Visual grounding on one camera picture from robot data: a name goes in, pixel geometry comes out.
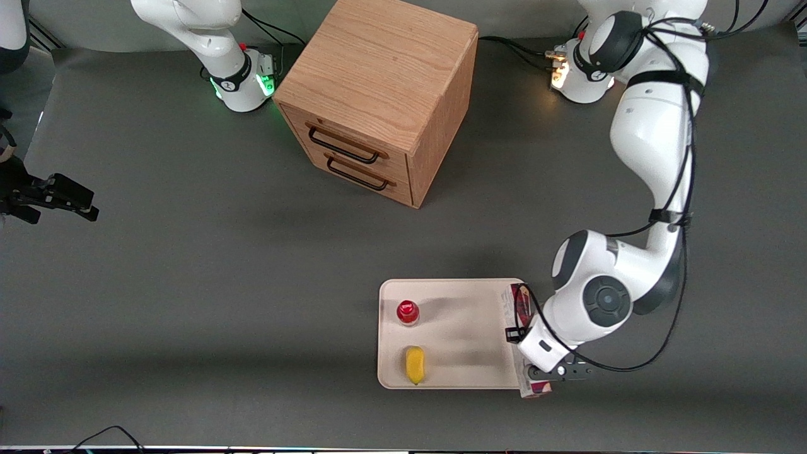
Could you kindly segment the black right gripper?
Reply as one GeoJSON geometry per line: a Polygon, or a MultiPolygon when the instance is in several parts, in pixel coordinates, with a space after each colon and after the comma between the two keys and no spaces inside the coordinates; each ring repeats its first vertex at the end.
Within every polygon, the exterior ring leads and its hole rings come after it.
{"type": "MultiPolygon", "coordinates": [[[[48,205],[44,187],[47,181],[30,175],[22,159],[12,156],[1,164],[1,211],[2,215],[37,224],[41,213],[37,207],[52,209],[48,205]]],[[[98,219],[99,209],[92,206],[95,193],[62,173],[53,173],[48,178],[48,192],[53,199],[70,206],[69,210],[87,221],[98,219]]]]}

